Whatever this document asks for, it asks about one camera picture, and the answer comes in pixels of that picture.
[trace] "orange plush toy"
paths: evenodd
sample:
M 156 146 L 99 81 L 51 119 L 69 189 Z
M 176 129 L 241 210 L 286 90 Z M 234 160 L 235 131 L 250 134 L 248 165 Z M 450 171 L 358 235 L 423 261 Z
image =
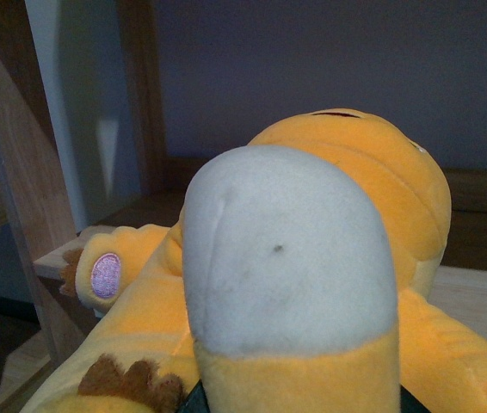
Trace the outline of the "orange plush toy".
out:
M 161 411 L 118 390 L 97 396 L 77 391 L 100 383 L 89 368 L 101 354 L 113 354 L 115 377 L 134 363 L 141 366 L 141 359 L 159 363 L 158 371 L 151 362 L 145 369 L 152 396 L 163 383 L 189 389 L 201 376 L 213 412 L 307 411 L 318 389 L 325 394 L 315 411 L 393 412 L 398 380 L 434 413 L 487 412 L 487 341 L 425 300 L 451 213 L 446 180 L 431 156 L 386 120 L 348 109 L 282 120 L 250 145 L 259 151 L 225 154 L 196 176 L 187 211 L 170 230 L 121 228 L 89 242 L 77 268 L 77 292 L 107 315 L 23 411 Z M 270 175 L 264 182 L 246 171 L 249 156 L 262 159 L 252 169 Z M 251 178 L 236 178 L 243 175 Z M 301 183 L 292 187 L 294 181 Z M 277 182 L 295 192 L 284 199 Z M 333 191 L 334 182 L 344 196 Z M 300 199 L 298 207 L 292 196 Z M 279 199 L 285 202 L 276 204 Z M 331 203 L 341 206 L 337 213 L 329 213 Z M 215 218 L 230 211 L 236 218 Z M 252 216 L 261 217 L 258 224 Z M 280 217 L 287 217 L 285 225 Z M 238 220 L 246 225 L 233 225 Z M 252 237 L 241 238 L 242 231 Z M 273 234 L 284 242 L 270 245 Z M 238 248 L 230 239 L 240 239 Z M 270 245 L 268 253 L 263 244 Z M 367 248 L 345 250 L 349 245 Z M 347 261 L 340 266 L 330 254 L 344 250 Z M 224 271 L 223 262 L 234 270 Z M 371 271 L 373 262 L 378 267 Z M 270 281 L 254 289 L 261 277 L 279 283 L 279 297 Z M 345 283 L 350 303 L 369 310 L 348 312 L 330 301 L 338 297 L 332 280 Z M 249 301 L 234 306 L 224 296 Z M 246 308 L 268 309 L 257 314 L 269 317 L 248 317 L 253 313 Z M 375 317 L 371 329 L 362 328 L 371 324 L 368 313 Z M 353 326 L 357 336 L 349 333 Z M 159 378 L 170 373 L 180 382 Z M 331 374 L 339 374 L 336 383 L 326 381 Z M 371 383 L 375 388 L 364 388 Z

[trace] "yellow plush toy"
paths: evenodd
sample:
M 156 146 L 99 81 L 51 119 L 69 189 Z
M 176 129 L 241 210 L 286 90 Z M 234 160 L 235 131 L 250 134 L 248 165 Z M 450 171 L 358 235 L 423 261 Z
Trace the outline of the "yellow plush toy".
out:
M 77 292 L 108 314 L 23 411 L 168 411 L 200 376 L 216 412 L 398 411 L 400 375 L 434 413 L 487 412 L 487 342 L 425 300 L 450 222 L 429 154 L 348 109 L 250 146 L 196 176 L 170 230 L 89 242 Z

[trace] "white wall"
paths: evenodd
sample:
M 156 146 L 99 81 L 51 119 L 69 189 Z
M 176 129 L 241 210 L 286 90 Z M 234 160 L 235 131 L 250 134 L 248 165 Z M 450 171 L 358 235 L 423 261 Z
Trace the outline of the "white wall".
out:
M 113 1 L 27 0 L 76 227 L 139 196 Z
M 487 2 L 156 1 L 169 152 L 212 156 L 333 107 L 487 169 Z

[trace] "gray wall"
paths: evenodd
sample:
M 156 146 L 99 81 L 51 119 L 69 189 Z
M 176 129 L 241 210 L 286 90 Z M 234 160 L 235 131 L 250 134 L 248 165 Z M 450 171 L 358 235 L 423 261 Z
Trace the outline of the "gray wall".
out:
M 443 166 L 487 169 L 487 1 L 155 4 L 174 155 L 344 107 L 386 117 Z

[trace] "wooden chair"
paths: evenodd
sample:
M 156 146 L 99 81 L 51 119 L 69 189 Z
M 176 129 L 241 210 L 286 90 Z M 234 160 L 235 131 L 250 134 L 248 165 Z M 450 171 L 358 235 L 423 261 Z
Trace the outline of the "wooden chair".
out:
M 183 190 L 205 161 L 168 157 L 165 152 L 150 2 L 116 0 L 116 7 L 144 197 L 103 224 L 170 225 L 182 204 Z M 77 238 L 22 0 L 0 0 L 0 194 L 0 224 L 4 205 L 50 355 L 50 363 L 36 375 L 42 379 L 70 356 L 96 324 L 92 311 L 59 294 L 61 253 L 96 231 L 110 229 L 91 228 Z M 452 306 L 455 297 L 448 292 L 471 274 L 442 273 L 454 278 L 443 278 L 450 280 L 450 287 L 444 282 L 435 285 L 434 300 Z M 477 296 L 487 293 L 487 283 L 480 290 Z M 471 313 L 466 317 L 476 319 Z M 1 411 L 9 411 L 9 405 L 11 401 L 5 401 L 7 407 Z

